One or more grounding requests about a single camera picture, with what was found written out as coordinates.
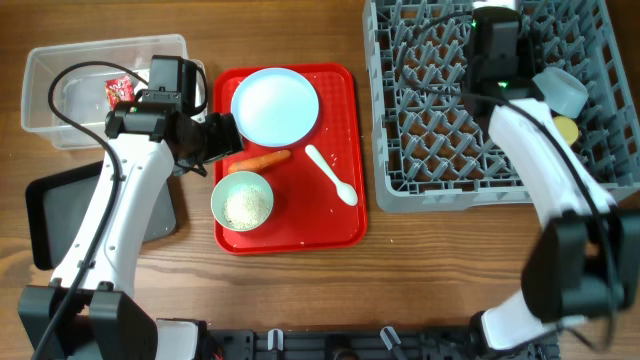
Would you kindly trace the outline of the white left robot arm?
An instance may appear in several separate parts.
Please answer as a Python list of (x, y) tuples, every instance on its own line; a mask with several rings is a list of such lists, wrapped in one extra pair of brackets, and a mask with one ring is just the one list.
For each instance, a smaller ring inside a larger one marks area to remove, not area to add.
[(169, 103), (121, 102), (106, 119), (106, 154), (72, 246), (46, 286), (24, 289), (19, 316), (37, 359), (207, 359), (196, 320), (154, 320), (134, 301), (137, 259), (154, 204), (175, 167), (243, 150), (232, 114), (197, 122)]

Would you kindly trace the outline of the white plastic spoon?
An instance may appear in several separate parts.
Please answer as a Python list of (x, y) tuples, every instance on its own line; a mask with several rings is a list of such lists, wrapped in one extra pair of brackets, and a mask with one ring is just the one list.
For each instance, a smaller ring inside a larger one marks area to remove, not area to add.
[(349, 206), (358, 204), (358, 194), (354, 187), (341, 181), (331, 167), (328, 165), (319, 150), (312, 144), (305, 146), (305, 153), (311, 161), (328, 177), (334, 184), (338, 197)]

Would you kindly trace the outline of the light blue plate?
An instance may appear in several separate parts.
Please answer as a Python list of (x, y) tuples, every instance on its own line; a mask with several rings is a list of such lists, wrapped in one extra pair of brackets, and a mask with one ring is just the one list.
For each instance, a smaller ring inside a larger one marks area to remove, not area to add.
[(250, 142), (279, 148), (306, 137), (320, 112), (311, 82), (286, 68), (266, 68), (242, 80), (233, 93), (231, 113)]

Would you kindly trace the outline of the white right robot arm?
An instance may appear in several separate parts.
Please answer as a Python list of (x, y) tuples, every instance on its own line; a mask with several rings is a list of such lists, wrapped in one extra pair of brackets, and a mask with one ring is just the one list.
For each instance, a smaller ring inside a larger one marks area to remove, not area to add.
[(633, 306), (639, 280), (639, 213), (621, 210), (579, 162), (555, 122), (557, 90), (531, 78), (466, 80), (465, 105), (486, 123), (531, 196), (541, 235), (519, 290), (480, 313), (488, 354), (506, 354)]

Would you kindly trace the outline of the light blue bowl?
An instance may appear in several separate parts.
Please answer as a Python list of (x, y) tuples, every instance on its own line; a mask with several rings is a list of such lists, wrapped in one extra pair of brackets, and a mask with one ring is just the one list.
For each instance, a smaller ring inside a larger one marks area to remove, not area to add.
[(577, 118), (588, 100), (587, 88), (560, 68), (545, 68), (533, 77), (533, 82), (544, 95), (544, 102), (549, 108), (568, 118)]

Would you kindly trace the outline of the yellow cup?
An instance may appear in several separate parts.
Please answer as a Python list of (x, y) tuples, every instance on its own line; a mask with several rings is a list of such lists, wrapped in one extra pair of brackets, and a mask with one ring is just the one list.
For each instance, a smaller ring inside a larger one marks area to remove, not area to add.
[(569, 146), (574, 145), (580, 137), (580, 130), (576, 122), (565, 116), (555, 116), (554, 124)]

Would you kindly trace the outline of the green bowl with rice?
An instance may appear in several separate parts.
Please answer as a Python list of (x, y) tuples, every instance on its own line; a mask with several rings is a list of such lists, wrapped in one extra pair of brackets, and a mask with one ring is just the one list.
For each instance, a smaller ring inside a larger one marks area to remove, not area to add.
[(260, 227), (274, 208), (274, 194), (261, 175), (240, 171), (222, 178), (214, 187), (211, 210), (225, 229), (248, 232)]

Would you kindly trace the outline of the red snack wrapper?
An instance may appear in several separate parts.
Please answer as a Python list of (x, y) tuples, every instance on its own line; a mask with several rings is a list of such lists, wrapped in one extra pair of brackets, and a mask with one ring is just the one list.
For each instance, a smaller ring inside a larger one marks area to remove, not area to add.
[(111, 110), (119, 102), (131, 102), (134, 100), (134, 88), (128, 75), (107, 80), (105, 82), (105, 91)]

